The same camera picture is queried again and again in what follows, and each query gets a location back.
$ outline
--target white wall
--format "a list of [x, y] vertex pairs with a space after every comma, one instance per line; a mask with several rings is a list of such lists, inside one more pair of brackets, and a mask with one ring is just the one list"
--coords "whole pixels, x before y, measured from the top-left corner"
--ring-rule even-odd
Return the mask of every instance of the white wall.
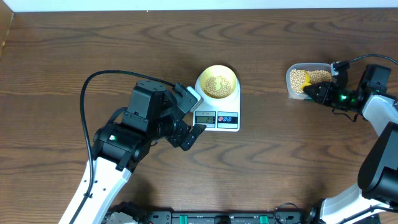
[[398, 7], [397, 0], [3, 0], [14, 12]]

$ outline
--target green tape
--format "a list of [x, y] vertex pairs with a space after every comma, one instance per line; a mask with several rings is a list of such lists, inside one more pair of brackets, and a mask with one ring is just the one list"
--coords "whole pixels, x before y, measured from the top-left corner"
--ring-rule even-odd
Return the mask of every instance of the green tape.
[[180, 215], [180, 224], [188, 224], [188, 215]]
[[268, 224], [268, 216], [260, 216], [260, 224]]

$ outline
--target wooden table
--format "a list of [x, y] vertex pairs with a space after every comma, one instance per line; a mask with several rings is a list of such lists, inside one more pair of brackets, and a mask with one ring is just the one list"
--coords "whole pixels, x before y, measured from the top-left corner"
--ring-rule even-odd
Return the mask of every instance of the wooden table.
[[[397, 9], [18, 13], [0, 61], [0, 223], [57, 223], [87, 155], [80, 88], [98, 70], [131, 70], [194, 85], [210, 65], [237, 71], [241, 130], [205, 132], [187, 152], [151, 148], [114, 203], [174, 210], [311, 206], [356, 182], [377, 136], [331, 108], [290, 100], [294, 63], [398, 58]], [[349, 71], [355, 88], [366, 59]], [[136, 78], [105, 75], [86, 92], [91, 137], [127, 106]], [[383, 215], [383, 223], [398, 222]]]

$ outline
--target clear plastic container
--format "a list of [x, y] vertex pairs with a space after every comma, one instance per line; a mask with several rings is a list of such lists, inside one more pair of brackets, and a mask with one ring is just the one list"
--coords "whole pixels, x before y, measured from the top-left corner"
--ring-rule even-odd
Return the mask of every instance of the clear plastic container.
[[290, 72], [293, 70], [306, 70], [309, 72], [316, 71], [316, 70], [323, 70], [331, 72], [330, 65], [326, 63], [297, 63], [292, 65], [286, 72], [286, 85], [287, 85], [287, 92], [289, 93], [290, 99], [296, 100], [305, 100], [310, 99], [307, 94], [303, 93], [296, 93], [292, 88], [292, 83], [290, 82]]

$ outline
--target scale control panel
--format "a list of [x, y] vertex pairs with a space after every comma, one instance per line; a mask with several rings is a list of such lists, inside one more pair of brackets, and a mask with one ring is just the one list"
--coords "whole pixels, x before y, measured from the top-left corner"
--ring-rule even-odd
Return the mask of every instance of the scale control panel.
[[238, 113], [223, 111], [196, 111], [195, 124], [204, 124], [206, 128], [238, 129]]

